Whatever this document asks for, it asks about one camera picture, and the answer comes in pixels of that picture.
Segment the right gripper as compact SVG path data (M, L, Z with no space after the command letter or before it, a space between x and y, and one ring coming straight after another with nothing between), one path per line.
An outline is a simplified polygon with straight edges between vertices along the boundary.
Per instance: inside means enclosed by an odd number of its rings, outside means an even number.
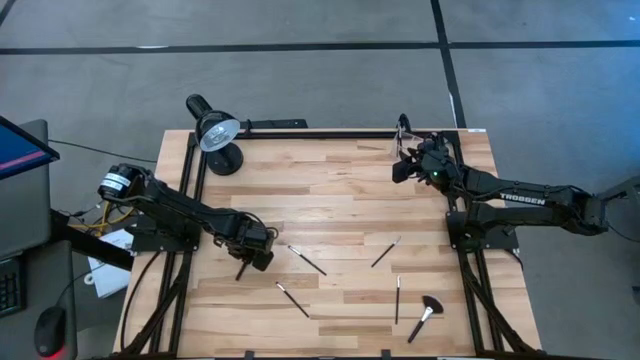
M449 154L449 149L441 133L431 134L436 143L436 149L428 151L419 161L405 162L397 160L392 166L391 179L399 184L409 179L434 187L442 194L453 192L454 183L458 179L454 159Z

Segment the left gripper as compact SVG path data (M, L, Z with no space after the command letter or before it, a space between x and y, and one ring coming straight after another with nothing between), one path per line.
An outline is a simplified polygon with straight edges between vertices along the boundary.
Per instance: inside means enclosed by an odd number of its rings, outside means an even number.
M240 260L243 272L248 265L264 272L272 260L272 247L277 229L267 227L246 213L227 215L214 222L214 243L227 249L228 254Z

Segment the clear acrylic container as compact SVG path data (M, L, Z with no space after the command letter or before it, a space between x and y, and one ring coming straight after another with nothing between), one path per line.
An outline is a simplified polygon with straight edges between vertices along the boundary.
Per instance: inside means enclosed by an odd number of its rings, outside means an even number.
M428 151L436 149L436 143L428 134L420 137L398 128L393 139L390 154L397 160L405 162L419 161Z

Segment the black desk lamp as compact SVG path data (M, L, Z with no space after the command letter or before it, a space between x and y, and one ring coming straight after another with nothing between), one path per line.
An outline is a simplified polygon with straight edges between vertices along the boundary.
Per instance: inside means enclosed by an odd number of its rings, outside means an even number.
M214 110L199 94L190 95L186 107L196 120L196 142L205 153L211 172L219 176L237 172L244 162L242 150L233 143L240 121L227 112Z

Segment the black flat mounting bar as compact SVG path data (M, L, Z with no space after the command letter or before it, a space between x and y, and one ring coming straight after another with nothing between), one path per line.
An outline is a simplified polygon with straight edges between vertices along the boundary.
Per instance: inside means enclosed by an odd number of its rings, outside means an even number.
M252 121L253 129L307 129L308 124L305 119L275 119ZM245 121L241 121L242 129L246 129Z

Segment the black fan makeup brush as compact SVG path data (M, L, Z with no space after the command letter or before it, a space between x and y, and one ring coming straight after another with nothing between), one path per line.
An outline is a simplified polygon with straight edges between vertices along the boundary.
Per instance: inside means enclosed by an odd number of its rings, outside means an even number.
M434 314L442 314L444 312L443 304L436 297L433 297L433 296L430 296L430 295L423 295L422 296L422 303L424 305L424 312L423 312L420 320L418 321L418 323L413 328L413 330L412 330L412 332L411 332L411 334L410 334L410 336L409 336L409 338L407 340L408 343L412 343L415 340L415 338L419 334L420 330L422 329L422 327L424 326L426 321L432 315L434 315Z

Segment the white paper sheet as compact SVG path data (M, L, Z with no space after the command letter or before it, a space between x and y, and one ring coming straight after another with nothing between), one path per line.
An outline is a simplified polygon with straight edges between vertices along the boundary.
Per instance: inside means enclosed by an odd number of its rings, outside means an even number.
M103 235L100 240L115 245L131 253L133 235L121 229ZM130 271L112 265L105 265L95 258L88 258L91 272L84 276L84 283L93 286L99 298L109 297L126 288L130 280Z

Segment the black diagonal support bar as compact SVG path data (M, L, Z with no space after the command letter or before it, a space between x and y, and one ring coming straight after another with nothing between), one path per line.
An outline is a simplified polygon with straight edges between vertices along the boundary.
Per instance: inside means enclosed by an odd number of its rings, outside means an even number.
M51 242L68 241L75 252L123 270L132 270L134 257L125 249L72 228L68 224L69 217L56 210L49 211L49 218Z

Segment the gray metal stand leg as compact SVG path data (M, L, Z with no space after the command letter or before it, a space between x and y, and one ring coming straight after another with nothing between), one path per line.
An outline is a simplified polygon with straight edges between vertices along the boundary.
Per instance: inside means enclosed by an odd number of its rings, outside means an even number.
M610 187L599 193L598 197L604 202L613 199L626 199L630 200L633 205L640 206L640 175L630 177Z

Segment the black computer mouse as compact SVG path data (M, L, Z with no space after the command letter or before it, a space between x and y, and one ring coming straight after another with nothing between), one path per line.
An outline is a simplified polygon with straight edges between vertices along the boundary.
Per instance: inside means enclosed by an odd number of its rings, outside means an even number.
M34 347L42 358L57 355L64 347L66 332L66 310L54 305L45 309L36 320Z

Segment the gray desk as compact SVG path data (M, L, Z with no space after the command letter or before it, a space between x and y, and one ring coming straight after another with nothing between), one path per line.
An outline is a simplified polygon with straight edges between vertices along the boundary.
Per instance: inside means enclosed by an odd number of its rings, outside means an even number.
M48 124L17 125L48 144ZM0 180L0 261L20 257L26 271L26 307L0 318L0 360L74 360L77 356L71 245L51 242L49 164ZM42 358L34 347L39 315L66 310L63 349Z

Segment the black keyboard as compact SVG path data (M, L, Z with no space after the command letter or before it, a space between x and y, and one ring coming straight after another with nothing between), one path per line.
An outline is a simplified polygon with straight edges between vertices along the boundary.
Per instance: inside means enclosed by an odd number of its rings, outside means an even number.
M0 261L0 318L26 307L26 271L20 257Z

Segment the computer monitor blue screen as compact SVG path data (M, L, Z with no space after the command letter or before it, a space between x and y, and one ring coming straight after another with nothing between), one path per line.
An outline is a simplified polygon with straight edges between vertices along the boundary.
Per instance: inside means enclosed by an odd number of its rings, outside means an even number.
M59 159L47 143L0 116L0 180Z

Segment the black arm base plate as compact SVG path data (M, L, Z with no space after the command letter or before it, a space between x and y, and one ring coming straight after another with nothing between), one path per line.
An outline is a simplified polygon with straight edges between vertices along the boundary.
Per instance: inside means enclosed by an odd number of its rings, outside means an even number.
M448 212L445 219L454 249L471 253L478 249L514 250L519 247L515 231L505 225L490 230L473 229L466 223L465 212Z
M133 236L134 252L187 252L199 247L201 228L192 222L163 222L141 216L135 226L125 230Z

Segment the black aluminium rail frame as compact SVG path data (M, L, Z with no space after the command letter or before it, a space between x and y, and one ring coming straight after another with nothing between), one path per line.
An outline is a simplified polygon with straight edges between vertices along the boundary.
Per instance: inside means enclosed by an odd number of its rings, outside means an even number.
M348 360L379 359L383 349L392 359L507 349L463 285L461 259L446 229L451 203L430 187L392 182L392 137L380 129L256 130L239 142L243 167L223 177L206 168L188 131L166 132L155 168L159 179L210 206L252 212L279 236L269 268L246 268L235 281L241 263L203 235L186 290L146 351L215 360L246 351L269 360ZM439 299L444 312L432 315L408 343L424 312L423 295Z

